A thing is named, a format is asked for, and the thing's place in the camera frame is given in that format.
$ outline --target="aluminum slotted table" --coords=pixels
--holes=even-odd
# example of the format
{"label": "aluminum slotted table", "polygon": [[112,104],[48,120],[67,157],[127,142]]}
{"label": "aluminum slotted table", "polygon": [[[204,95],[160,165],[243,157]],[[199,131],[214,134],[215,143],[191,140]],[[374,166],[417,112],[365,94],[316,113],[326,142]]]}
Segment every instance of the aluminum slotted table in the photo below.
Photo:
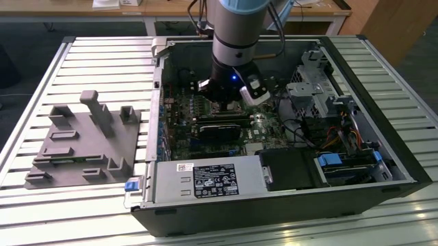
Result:
{"label": "aluminum slotted table", "polygon": [[[367,40],[331,37],[343,58],[421,162],[438,180],[438,118]],[[52,105],[79,103],[96,90],[109,110],[142,110],[134,175],[146,171],[152,37],[67,38],[0,154],[0,245],[397,245],[438,240],[438,184],[389,200],[362,215],[155,238],[130,215],[124,184],[24,189],[51,121]],[[131,202],[140,201],[140,195]]]}

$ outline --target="metal bracket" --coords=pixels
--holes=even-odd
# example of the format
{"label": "metal bracket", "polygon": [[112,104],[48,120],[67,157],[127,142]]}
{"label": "metal bracket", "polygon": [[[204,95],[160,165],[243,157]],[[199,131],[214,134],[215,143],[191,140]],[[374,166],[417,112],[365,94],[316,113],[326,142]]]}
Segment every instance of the metal bracket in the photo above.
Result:
{"label": "metal bracket", "polygon": [[152,57],[160,58],[163,55],[168,53],[168,46],[175,45],[175,43],[171,43],[168,45],[167,38],[166,37],[156,37],[152,39],[152,45],[151,45],[151,51],[152,51]]}

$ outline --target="cable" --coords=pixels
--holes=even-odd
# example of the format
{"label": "cable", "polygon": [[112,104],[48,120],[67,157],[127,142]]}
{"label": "cable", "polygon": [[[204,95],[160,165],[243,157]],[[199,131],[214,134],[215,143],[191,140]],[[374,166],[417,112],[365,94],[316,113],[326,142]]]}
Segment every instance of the cable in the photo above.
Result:
{"label": "cable", "polygon": [[298,34],[300,34],[302,32],[302,27],[303,27],[303,22],[304,22],[304,12],[303,12],[303,8],[307,8],[310,9],[311,7],[303,7],[302,4],[299,2],[295,1],[295,3],[299,5],[299,8],[300,8],[300,23],[299,23],[299,28],[298,28]]}
{"label": "cable", "polygon": [[284,37],[284,32],[283,32],[280,17],[279,17],[279,14],[278,14],[276,10],[275,10],[275,6],[274,6],[272,2],[268,3],[267,12],[268,12],[268,16],[272,19],[272,22],[274,22],[276,31],[279,33],[279,37],[280,37],[280,41],[282,41],[282,48],[280,48],[280,50],[278,51],[276,54],[267,54],[267,55],[256,55],[256,56],[254,56],[254,60],[275,58],[275,57],[278,57],[284,52],[286,37]]}
{"label": "cable", "polygon": [[196,2],[198,2],[198,0],[194,0],[191,2],[190,6],[187,7],[187,13],[188,13],[190,21],[191,21],[194,27],[196,28],[196,32],[200,33],[202,30],[200,30],[199,26],[196,25],[194,16],[191,15],[192,13],[190,12],[190,10],[192,9],[192,6],[195,5]]}
{"label": "cable", "polygon": [[200,25],[200,23],[203,21],[203,14],[204,14],[204,0],[200,0],[198,25]]}
{"label": "cable", "polygon": [[33,94],[7,94],[7,95],[0,95],[1,96],[32,96]]}
{"label": "cable", "polygon": [[290,133],[292,133],[294,134],[294,138],[295,137],[299,137],[304,142],[306,142],[306,144],[307,144],[307,146],[310,147],[310,148],[312,148],[312,149],[316,149],[316,150],[319,150],[320,148],[303,136],[303,135],[300,135],[300,134],[298,134],[296,133],[296,130],[298,130],[298,128],[295,129],[295,131],[292,130],[292,129],[290,129],[288,128],[288,126],[284,124],[284,122],[286,121],[288,121],[288,120],[292,120],[292,121],[300,121],[299,119],[287,119],[287,120],[282,120],[282,118],[280,118],[280,102],[282,102],[282,100],[279,100],[279,102],[278,102],[278,110],[276,110],[276,112],[278,112],[278,118],[279,118],[279,121],[280,121],[280,123],[282,123],[282,125],[283,125],[283,127],[284,127],[284,129],[290,132]]}

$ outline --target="warning label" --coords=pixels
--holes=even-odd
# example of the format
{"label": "warning label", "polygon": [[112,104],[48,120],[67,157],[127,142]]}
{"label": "warning label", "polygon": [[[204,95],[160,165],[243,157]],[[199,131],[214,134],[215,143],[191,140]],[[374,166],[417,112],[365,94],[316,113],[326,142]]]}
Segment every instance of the warning label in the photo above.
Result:
{"label": "warning label", "polygon": [[195,197],[239,195],[234,164],[194,167]]}

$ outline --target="red wire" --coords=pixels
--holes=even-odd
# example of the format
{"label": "red wire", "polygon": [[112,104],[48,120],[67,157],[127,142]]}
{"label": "red wire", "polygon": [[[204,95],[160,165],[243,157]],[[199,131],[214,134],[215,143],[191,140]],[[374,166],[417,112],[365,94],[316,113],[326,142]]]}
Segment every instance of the red wire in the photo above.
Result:
{"label": "red wire", "polygon": [[335,129],[335,128],[336,128],[336,127],[330,127],[330,128],[328,128],[328,131],[327,131],[327,139],[326,139],[326,141],[328,141],[328,137],[330,137],[328,134],[330,134],[330,131],[331,131],[332,129]]}

